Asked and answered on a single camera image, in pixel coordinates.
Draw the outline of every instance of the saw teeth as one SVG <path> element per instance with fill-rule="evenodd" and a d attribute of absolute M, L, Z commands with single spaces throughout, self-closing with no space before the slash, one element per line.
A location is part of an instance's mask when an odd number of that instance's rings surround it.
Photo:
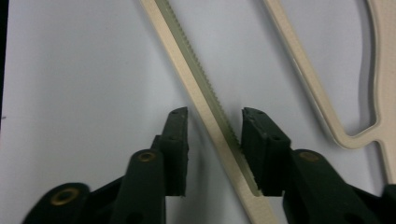
<path fill-rule="evenodd" d="M 235 132 L 233 131 L 232 125 L 231 125 L 230 121 L 228 121 L 227 117 L 225 116 L 225 112 L 219 102 L 219 98 L 213 91 L 212 85 L 210 84 L 210 80 L 207 77 L 207 75 L 205 74 L 204 68 L 202 67 L 201 63 L 199 62 L 198 57 L 194 53 L 192 46 L 191 46 L 189 40 L 187 39 L 187 36 L 185 35 L 183 29 L 181 28 L 180 22 L 178 22 L 175 12 L 173 11 L 171 5 L 169 4 L 169 2 L 167 0 L 163 0 L 163 1 L 164 1 L 164 5 L 166 7 L 166 11 L 171 16 L 173 23 L 177 26 L 178 35 L 181 37 L 182 46 L 179 46 L 179 47 L 181 49 L 186 48 L 187 52 L 190 54 L 188 56 L 190 56 L 192 58 L 193 64 L 199 70 L 198 73 L 193 73 L 193 76 L 197 80 L 197 83 L 198 83 L 200 89 L 206 93 L 205 99 L 208 101 L 208 104 L 211 107 L 214 107 L 214 110 L 217 111 L 216 112 L 217 116 L 215 116 L 216 120 L 218 121 L 219 124 L 222 123 L 221 126 L 223 126 L 226 129 L 226 132 L 228 132 L 228 134 L 234 140 L 234 143 L 239 146 L 239 141 L 236 137 Z"/>

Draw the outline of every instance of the beige plastic frame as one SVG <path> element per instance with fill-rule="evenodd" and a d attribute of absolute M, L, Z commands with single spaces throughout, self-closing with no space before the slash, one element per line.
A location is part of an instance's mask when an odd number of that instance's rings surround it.
<path fill-rule="evenodd" d="M 329 97 L 322 88 L 279 0 L 264 0 L 335 141 L 341 147 L 349 149 L 378 142 L 382 150 L 388 182 L 396 183 L 396 1 L 368 0 L 367 2 L 375 32 L 376 121 L 366 130 L 350 136 L 332 108 Z"/>

